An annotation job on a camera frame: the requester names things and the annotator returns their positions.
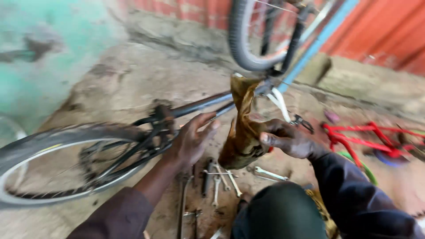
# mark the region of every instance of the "dark blue sleeve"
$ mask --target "dark blue sleeve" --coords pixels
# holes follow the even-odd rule
[[[415,219],[336,153],[311,160],[320,194],[343,238],[425,238]]]

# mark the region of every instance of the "bicycle wheel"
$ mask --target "bicycle wheel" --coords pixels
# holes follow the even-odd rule
[[[146,163],[86,187],[147,133],[133,125],[89,123],[30,135],[0,149],[0,207],[49,205],[88,196],[132,176]],[[147,148],[123,168],[146,155]]]
[[[233,0],[229,18],[230,52],[239,66],[264,71],[281,62],[295,27],[298,8],[311,0]],[[341,0],[315,0],[300,38],[305,44],[333,15]]]

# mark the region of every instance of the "left hand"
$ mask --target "left hand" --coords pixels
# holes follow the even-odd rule
[[[163,158],[175,160],[185,169],[194,165],[205,151],[207,141],[212,139],[220,127],[220,122],[212,121],[203,131],[198,129],[205,126],[210,119],[215,117],[215,112],[204,113],[195,116],[185,124],[174,139],[171,147],[165,151]]]

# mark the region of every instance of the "red corrugated wall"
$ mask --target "red corrugated wall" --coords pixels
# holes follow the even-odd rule
[[[231,0],[134,0],[158,15],[227,29]],[[425,0],[360,0],[321,51],[425,76]]]

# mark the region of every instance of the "wheel rim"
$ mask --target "wheel rim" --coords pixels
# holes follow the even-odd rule
[[[98,184],[95,188],[74,188],[69,190],[63,190],[63,191],[47,191],[43,193],[36,193],[36,192],[27,192],[27,193],[17,193],[12,192],[6,189],[6,184],[8,181],[8,178],[16,171],[18,170],[22,165],[28,164],[32,160],[39,158],[41,156],[44,156],[48,153],[51,153],[53,151],[58,151],[60,149],[69,148],[76,145],[86,144],[86,143],[92,143],[96,141],[104,141],[104,142],[110,142],[110,141],[125,141],[128,143],[134,143],[134,141],[127,140],[127,139],[118,139],[118,138],[106,138],[106,139],[91,139],[66,145],[60,145],[54,148],[50,148],[48,150],[38,152],[35,155],[29,157],[26,160],[23,160],[22,162],[16,164],[12,168],[8,169],[3,175],[0,176],[0,201],[7,202],[10,204],[17,204],[17,205],[35,205],[35,204],[45,204],[45,203],[52,203],[52,202],[58,202],[63,200],[68,200],[84,195],[89,195],[91,193],[94,193],[98,190],[104,189],[111,184],[125,178],[127,175],[133,173],[136,170],[141,169],[144,167],[145,163],[140,165],[139,167],[136,167],[132,170],[129,170],[128,172],[114,178],[110,179],[106,182],[103,182],[101,184]]]
[[[245,10],[245,14],[244,14],[244,19],[243,19],[243,24],[244,27],[242,28],[242,46],[243,50],[244,50],[244,54],[246,55],[246,57],[253,63],[255,64],[269,64],[269,67],[272,67],[274,64],[279,63],[280,61],[282,61],[282,59],[286,56],[286,47],[289,45],[290,39],[286,39],[284,40],[282,43],[280,43],[279,45],[277,45],[275,47],[275,49],[277,49],[276,52],[272,53],[272,54],[266,54],[265,56],[256,56],[252,53],[251,51],[251,47],[250,47],[250,42],[249,42],[249,38],[250,38],[250,33],[249,33],[249,29],[251,27],[250,24],[252,21],[252,16],[253,16],[253,11],[255,8],[255,4],[257,2],[260,2],[261,5],[267,4],[268,6],[270,4],[268,4],[267,2],[268,0],[248,0],[246,3],[246,10]],[[328,14],[331,12],[332,7],[335,5],[337,0],[324,0],[326,1],[326,3],[321,7],[320,12],[317,14],[317,16],[314,18],[314,20],[312,20],[312,22],[309,24],[309,26],[304,30],[304,32],[301,35],[300,38],[300,44],[304,44],[307,42],[307,40],[313,36],[313,34],[316,32],[316,30],[318,29],[319,25],[323,22],[323,20],[328,16]],[[275,7],[281,11],[287,11],[288,13],[292,12],[295,13],[294,11],[288,10],[288,9],[284,9],[278,6],[274,6],[272,5],[272,7]]]

